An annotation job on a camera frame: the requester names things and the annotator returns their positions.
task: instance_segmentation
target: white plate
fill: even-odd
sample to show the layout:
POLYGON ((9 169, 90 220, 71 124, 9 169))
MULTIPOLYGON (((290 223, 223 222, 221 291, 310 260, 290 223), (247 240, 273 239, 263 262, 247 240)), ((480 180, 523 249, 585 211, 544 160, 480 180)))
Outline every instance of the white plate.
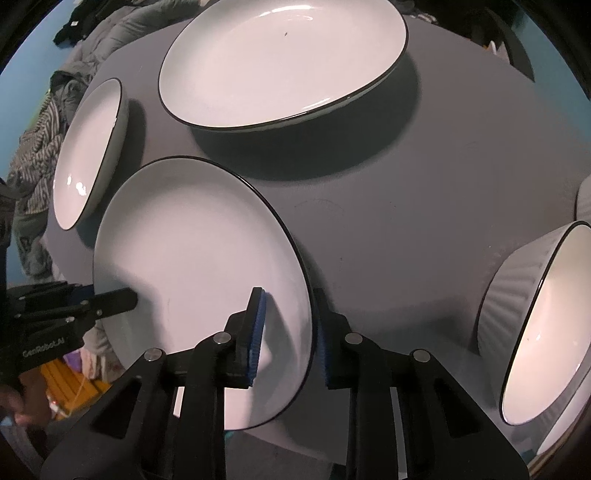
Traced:
POLYGON ((164 107, 208 129, 265 129, 327 113, 394 69, 408 30, 388 0, 220 0, 170 47, 164 107))
POLYGON ((57 223, 64 230, 89 216, 105 193, 119 161, 128 114, 118 79, 100 84, 78 107, 53 181, 57 223))
POLYGON ((105 319, 125 367, 148 348, 195 347, 246 309, 253 287, 268 294, 258 375, 226 389, 225 427, 271 420, 298 393, 311 358, 310 289, 285 227, 262 197, 226 170, 165 158, 119 189, 95 246, 97 293, 130 286, 132 312, 105 319))

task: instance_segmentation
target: blue wall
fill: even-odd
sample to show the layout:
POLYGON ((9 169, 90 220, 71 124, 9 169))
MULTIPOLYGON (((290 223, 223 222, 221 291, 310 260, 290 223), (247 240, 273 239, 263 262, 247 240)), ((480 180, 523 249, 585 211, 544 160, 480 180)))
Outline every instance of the blue wall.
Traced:
MULTIPOLYGON (((37 113, 49 88, 49 78, 66 60, 71 48, 58 48, 53 37, 69 20, 73 0, 60 2, 27 37, 0 74, 0 176, 6 178, 18 138, 37 113)), ((8 251, 9 283, 23 283, 17 249, 8 251)))
POLYGON ((530 57, 536 88, 562 111, 579 130, 582 138, 591 144, 591 102, 560 53, 528 17, 524 16, 514 31, 530 57))

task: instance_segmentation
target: gray tablecloth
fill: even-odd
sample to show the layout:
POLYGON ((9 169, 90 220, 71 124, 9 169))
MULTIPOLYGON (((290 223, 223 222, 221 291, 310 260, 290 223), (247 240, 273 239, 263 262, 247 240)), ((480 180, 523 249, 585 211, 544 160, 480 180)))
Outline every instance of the gray tablecloth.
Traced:
MULTIPOLYGON (((573 220, 577 188, 591 173, 588 145, 517 70, 413 19, 400 66, 342 109, 266 132, 193 130, 167 115, 157 92, 183 25, 117 51, 87 92, 121 79, 131 99, 128 136, 88 221, 65 232, 50 212, 47 244, 65 277, 92 282, 102 213, 139 166, 169 155, 211 158, 267 198, 314 285, 354 329, 383 348, 430 350, 520 451, 531 448, 523 429, 499 418, 475 352, 475 321, 503 260, 573 220)), ((344 463, 347 415, 348 393, 327 391, 315 363, 293 405, 251 433, 344 463)))

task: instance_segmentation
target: human hand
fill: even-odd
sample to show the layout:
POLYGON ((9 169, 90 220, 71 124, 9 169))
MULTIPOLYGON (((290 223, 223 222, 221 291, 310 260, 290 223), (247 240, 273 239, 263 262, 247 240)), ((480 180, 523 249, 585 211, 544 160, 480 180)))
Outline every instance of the human hand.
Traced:
POLYGON ((7 386, 0 385, 0 408, 14 414, 17 425, 45 428, 51 420, 51 409, 47 400, 47 383, 41 369, 34 368, 21 374, 23 394, 7 386))

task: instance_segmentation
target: striped fabric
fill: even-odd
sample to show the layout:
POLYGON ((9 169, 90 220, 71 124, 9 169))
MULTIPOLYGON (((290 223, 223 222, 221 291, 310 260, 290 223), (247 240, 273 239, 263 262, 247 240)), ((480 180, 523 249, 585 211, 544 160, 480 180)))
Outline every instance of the striped fabric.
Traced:
POLYGON ((48 93, 37 121, 19 139, 17 152, 10 163, 7 184, 34 187, 33 192, 17 202, 17 214, 32 215, 49 208, 57 157, 64 140, 59 112, 48 93))

